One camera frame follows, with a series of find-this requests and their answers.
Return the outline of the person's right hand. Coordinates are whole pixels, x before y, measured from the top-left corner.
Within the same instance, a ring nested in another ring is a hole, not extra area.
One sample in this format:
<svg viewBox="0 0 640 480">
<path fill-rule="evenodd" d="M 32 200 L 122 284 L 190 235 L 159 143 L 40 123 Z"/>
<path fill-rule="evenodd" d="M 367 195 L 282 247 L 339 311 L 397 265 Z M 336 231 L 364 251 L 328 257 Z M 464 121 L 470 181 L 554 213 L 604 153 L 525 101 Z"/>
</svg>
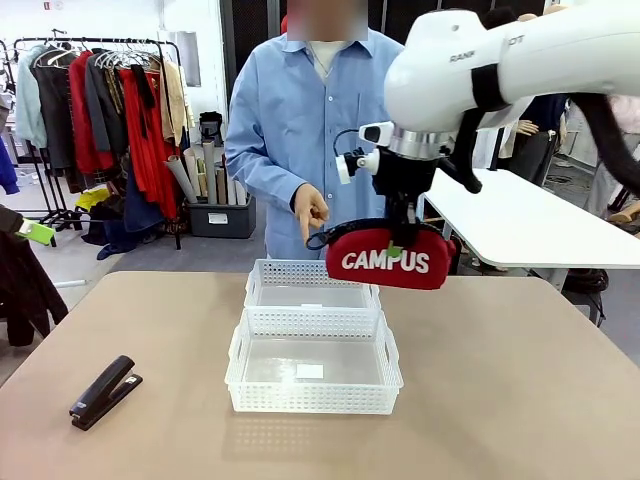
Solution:
<svg viewBox="0 0 640 480">
<path fill-rule="evenodd" d="M 329 220 L 329 208 L 323 195 L 309 183 L 301 185 L 295 193 L 294 214 L 304 243 L 310 238 L 312 229 L 321 229 Z"/>
</svg>

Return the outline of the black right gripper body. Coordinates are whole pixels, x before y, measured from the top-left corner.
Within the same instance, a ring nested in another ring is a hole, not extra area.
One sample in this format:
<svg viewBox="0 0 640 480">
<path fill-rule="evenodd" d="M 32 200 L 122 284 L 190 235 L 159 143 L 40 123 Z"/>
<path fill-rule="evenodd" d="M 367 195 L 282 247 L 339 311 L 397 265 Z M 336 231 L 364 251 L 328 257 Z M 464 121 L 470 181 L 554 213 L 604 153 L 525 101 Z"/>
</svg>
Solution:
<svg viewBox="0 0 640 480">
<path fill-rule="evenodd" d="M 378 195 L 391 198 L 405 195 L 415 201 L 430 190 L 438 166 L 437 160 L 405 158 L 385 147 L 378 147 L 378 169 L 372 175 L 373 188 Z"/>
</svg>

